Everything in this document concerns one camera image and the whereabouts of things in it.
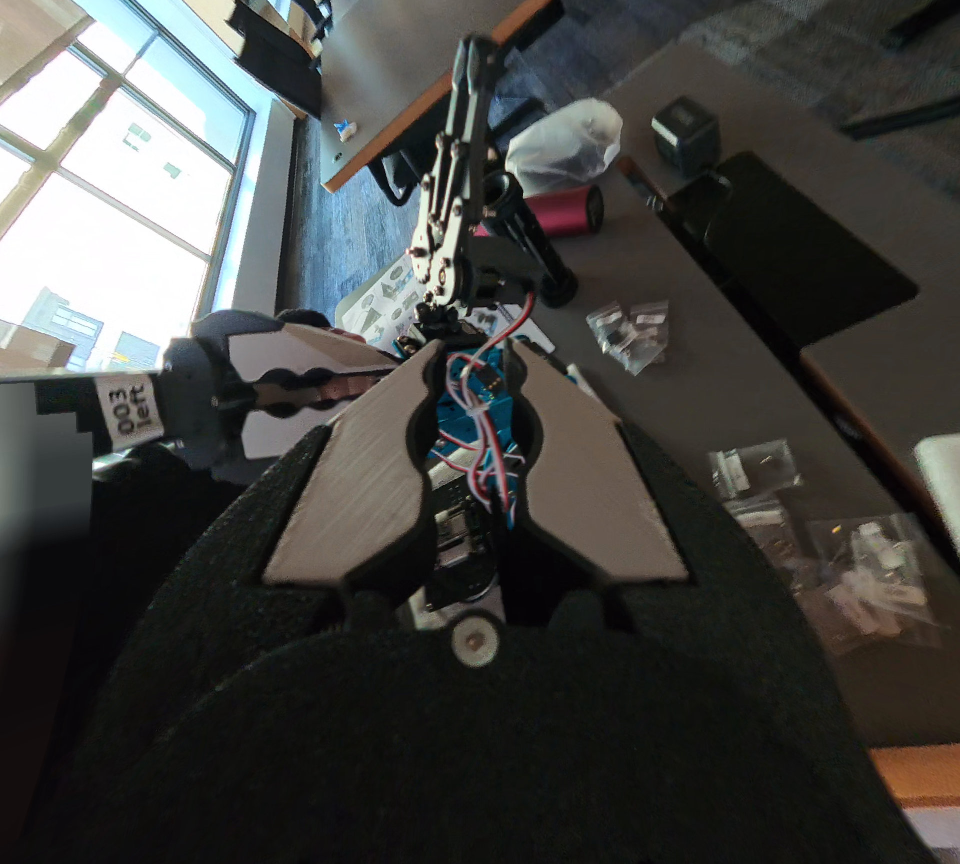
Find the dark tall bottle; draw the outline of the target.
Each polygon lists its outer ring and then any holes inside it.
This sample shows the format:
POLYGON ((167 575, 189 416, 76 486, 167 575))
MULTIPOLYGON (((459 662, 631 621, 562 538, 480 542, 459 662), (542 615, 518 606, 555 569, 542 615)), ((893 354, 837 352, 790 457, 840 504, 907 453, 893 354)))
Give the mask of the dark tall bottle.
POLYGON ((519 180, 506 170, 484 177, 481 225, 487 235, 510 240, 539 268, 536 294, 543 304, 568 304, 578 290, 574 273, 563 262, 534 211, 527 204, 519 180))

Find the printed instruction manual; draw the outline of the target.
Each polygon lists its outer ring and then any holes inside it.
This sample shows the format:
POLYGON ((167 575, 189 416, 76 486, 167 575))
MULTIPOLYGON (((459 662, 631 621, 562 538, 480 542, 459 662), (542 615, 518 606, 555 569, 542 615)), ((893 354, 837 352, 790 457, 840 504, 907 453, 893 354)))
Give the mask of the printed instruction manual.
MULTIPOLYGON (((414 279, 409 258, 401 256, 342 299, 336 308, 334 324, 362 336, 366 343, 382 351, 391 350, 395 339, 413 326, 416 305, 423 294, 423 287, 414 279)), ((474 308, 466 320, 493 337, 510 326, 521 311, 522 306, 510 304, 479 307, 474 308)), ((555 351, 553 342, 532 317, 512 334, 514 338, 521 336, 537 344, 546 354, 555 351)))

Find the blue toy robot arm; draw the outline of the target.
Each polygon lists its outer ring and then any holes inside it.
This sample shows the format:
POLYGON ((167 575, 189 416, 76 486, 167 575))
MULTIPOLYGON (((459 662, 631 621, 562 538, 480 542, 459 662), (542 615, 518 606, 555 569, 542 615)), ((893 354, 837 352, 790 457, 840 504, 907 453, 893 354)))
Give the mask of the blue toy robot arm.
POLYGON ((474 497, 498 524, 494 533, 501 597, 508 615, 532 618, 521 598, 522 571, 537 570, 543 546, 526 531, 519 534, 520 551, 510 551, 517 529, 520 476, 507 466, 509 453, 521 461, 511 426, 498 425, 485 392, 474 378, 490 360, 504 373, 503 344, 531 316, 540 269, 510 240, 487 235, 481 225, 483 181, 494 169, 488 158, 488 118, 496 84, 503 73, 503 50, 490 37, 470 34, 462 39, 452 68, 452 85, 445 126, 436 140, 436 158, 421 181, 421 199, 408 256, 414 277, 424 286, 417 306, 414 336, 424 343, 445 343, 445 388, 450 402, 471 420, 476 440, 473 462, 465 478, 474 497), (490 337, 466 317, 474 308, 520 305, 515 321, 490 337))

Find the black slatted chair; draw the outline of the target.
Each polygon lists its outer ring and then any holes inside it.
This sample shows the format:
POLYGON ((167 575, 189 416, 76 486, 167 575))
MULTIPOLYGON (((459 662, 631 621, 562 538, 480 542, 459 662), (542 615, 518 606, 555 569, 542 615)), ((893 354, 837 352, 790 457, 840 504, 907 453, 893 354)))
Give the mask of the black slatted chair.
POLYGON ((234 0, 225 24, 241 37, 236 63, 295 109, 315 119, 322 117, 320 47, 332 28, 331 0, 291 0, 314 30, 303 44, 278 27, 246 0, 234 0))

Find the large paned window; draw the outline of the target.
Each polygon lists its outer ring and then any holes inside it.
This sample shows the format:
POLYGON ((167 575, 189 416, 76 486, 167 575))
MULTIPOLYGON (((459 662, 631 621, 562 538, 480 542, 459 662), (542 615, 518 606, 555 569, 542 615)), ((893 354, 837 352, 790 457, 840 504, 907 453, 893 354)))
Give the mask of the large paned window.
POLYGON ((2 0, 2 348, 157 366, 213 301, 255 118, 135 0, 2 0))

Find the white plastic bag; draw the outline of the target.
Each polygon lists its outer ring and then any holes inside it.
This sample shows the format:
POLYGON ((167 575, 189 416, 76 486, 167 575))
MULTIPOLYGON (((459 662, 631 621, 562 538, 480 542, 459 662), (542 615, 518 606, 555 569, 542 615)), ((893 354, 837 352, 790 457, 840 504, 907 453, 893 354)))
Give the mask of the white plastic bag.
POLYGON ((505 168, 524 197, 593 184, 619 156, 623 118, 598 98, 574 101, 515 135, 505 168))

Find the small black display charger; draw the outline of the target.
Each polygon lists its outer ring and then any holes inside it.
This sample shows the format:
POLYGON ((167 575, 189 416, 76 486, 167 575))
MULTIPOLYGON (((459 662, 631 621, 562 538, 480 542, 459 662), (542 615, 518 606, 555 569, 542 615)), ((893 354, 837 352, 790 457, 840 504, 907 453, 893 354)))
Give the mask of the small black display charger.
POLYGON ((684 179, 695 178, 721 159, 717 116, 689 96, 681 95, 656 111, 651 129, 655 150, 684 179))

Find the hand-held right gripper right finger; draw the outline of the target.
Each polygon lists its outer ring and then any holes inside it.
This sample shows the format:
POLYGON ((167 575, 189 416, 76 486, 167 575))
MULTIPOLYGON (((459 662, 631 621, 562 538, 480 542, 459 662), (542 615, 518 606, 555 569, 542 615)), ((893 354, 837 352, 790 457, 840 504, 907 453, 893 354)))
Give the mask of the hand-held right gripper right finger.
POLYGON ((601 585, 687 582, 618 416, 521 341, 508 341, 504 373, 520 526, 601 585))

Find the dark red cylinder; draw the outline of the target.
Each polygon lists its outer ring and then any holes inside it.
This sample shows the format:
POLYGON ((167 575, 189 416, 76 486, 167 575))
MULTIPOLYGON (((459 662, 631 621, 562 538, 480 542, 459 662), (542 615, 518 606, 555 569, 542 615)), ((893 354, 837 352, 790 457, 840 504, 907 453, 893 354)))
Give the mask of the dark red cylinder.
POLYGON ((525 202, 551 239, 598 234, 604 224, 604 198, 596 185, 529 195, 525 202))

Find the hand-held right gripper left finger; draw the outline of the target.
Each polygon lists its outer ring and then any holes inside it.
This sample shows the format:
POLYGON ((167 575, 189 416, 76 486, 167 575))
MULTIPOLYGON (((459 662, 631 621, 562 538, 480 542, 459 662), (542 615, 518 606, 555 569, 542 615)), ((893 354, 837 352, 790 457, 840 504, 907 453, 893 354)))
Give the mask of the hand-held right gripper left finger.
POLYGON ((438 531, 426 457, 447 348, 435 340, 335 420, 263 571, 267 587, 422 587, 438 531))

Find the grey desk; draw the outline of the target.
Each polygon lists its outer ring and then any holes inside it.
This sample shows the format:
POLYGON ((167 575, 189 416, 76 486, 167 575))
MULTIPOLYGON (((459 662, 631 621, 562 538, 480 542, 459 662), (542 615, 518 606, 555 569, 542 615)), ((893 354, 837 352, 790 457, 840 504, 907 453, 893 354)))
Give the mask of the grey desk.
POLYGON ((958 745, 958 563, 932 503, 893 468, 858 427, 787 358, 772 350, 717 287, 679 236, 649 208, 637 186, 646 174, 670 194, 681 180, 652 142, 651 118, 687 95, 718 114, 725 147, 739 114, 761 126, 815 133, 817 121, 690 43, 670 43, 609 96, 623 118, 621 154, 598 179, 604 222, 597 234, 556 242, 579 289, 561 308, 536 306, 534 321, 565 363, 575 363, 615 413, 639 426, 715 499, 707 454, 785 438, 803 485, 784 495, 804 547, 806 522, 912 514, 926 540, 918 549, 937 626, 930 644, 879 641, 829 657, 858 737, 878 749, 958 745), (586 324, 596 308, 666 300, 663 363, 638 376, 603 354, 586 324))

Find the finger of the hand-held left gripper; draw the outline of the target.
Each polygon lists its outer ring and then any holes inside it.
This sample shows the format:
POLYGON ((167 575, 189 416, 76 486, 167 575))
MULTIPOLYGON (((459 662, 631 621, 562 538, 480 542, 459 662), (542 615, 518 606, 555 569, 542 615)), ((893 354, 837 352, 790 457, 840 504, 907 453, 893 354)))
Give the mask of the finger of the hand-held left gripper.
POLYGON ((370 391, 373 382, 326 382, 287 388, 277 382, 254 387, 254 408, 244 421, 244 456, 257 461, 282 456, 306 433, 336 417, 370 391))
POLYGON ((363 339, 296 323, 230 334, 226 354, 238 378, 250 385, 306 386, 342 378, 381 378, 399 365, 363 339))

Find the controller circuit board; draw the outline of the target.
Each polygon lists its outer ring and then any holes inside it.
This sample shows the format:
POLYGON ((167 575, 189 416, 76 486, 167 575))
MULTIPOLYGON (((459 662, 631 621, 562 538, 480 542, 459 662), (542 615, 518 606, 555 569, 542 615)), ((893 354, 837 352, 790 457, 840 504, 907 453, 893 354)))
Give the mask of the controller circuit board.
POLYGON ((431 495, 437 556, 424 585, 424 607, 435 615, 498 595, 498 566, 491 515, 474 497, 465 476, 431 495))

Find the wood-edged office desk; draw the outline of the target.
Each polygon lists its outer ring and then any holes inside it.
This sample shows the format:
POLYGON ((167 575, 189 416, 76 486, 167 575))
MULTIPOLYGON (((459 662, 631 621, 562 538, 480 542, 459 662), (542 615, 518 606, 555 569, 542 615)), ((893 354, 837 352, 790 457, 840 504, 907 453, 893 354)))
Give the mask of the wood-edged office desk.
POLYGON ((339 190, 449 89, 461 39, 507 42, 552 0, 332 0, 320 54, 318 179, 339 190), (341 142, 333 122, 356 121, 341 142))

